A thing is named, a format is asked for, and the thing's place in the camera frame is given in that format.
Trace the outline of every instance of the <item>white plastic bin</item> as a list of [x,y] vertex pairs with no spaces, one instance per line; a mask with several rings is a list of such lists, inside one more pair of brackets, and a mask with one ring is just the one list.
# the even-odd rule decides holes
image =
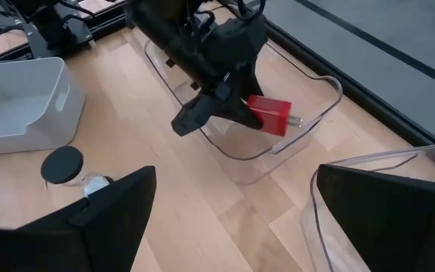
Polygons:
[[0,153],[68,144],[84,102],[58,57],[0,63]]

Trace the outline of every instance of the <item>wooden floor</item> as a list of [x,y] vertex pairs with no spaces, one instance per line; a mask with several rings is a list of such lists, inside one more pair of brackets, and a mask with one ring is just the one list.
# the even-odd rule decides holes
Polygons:
[[[201,134],[172,131],[178,107],[143,55],[145,40],[124,29],[66,60],[87,95],[71,143],[84,153],[85,168],[114,178],[144,165],[157,169],[153,213],[133,271],[312,271],[299,220],[317,166],[409,145],[345,98],[308,148],[256,184],[235,185]],[[270,72],[282,65],[270,64]],[[299,80],[298,89],[313,84]],[[79,198],[67,187],[46,189],[39,166],[49,152],[0,155],[0,227],[18,227]]]

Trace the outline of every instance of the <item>clear plastic tray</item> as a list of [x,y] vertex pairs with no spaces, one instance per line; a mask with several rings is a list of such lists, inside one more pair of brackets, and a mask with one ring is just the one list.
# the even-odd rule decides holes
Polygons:
[[[361,156],[329,164],[435,182],[435,146]],[[310,189],[311,196],[301,215],[301,225],[315,271],[369,272],[327,209],[316,186],[316,172]]]
[[[178,66],[169,67],[168,57],[152,42],[145,44],[145,54],[181,105],[197,95],[191,88],[192,80]],[[285,137],[218,117],[211,117],[200,130],[234,182],[253,183],[305,148],[312,130],[340,102],[343,94],[336,79],[309,76],[300,66],[271,43],[258,56],[256,74],[265,95],[292,102],[291,115],[302,119],[302,126],[289,126]]]

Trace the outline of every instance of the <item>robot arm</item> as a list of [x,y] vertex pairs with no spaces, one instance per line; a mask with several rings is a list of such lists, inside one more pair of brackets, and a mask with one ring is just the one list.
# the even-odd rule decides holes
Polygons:
[[[218,116],[261,129],[263,124],[246,106],[249,96],[263,95],[255,76],[259,51],[267,41],[261,8],[217,25],[210,11],[200,11],[207,0],[131,0],[131,18],[170,59],[201,87],[172,120],[180,136],[201,128]],[[239,1],[243,12],[244,4]],[[196,14],[207,14],[199,20]]]

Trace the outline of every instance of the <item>jar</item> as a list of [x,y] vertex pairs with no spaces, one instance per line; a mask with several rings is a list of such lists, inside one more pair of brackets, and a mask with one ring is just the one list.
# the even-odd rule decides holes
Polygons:
[[113,182],[112,178],[83,169],[83,154],[75,147],[60,147],[50,153],[42,163],[41,174],[46,182],[68,187],[80,187],[88,197]]

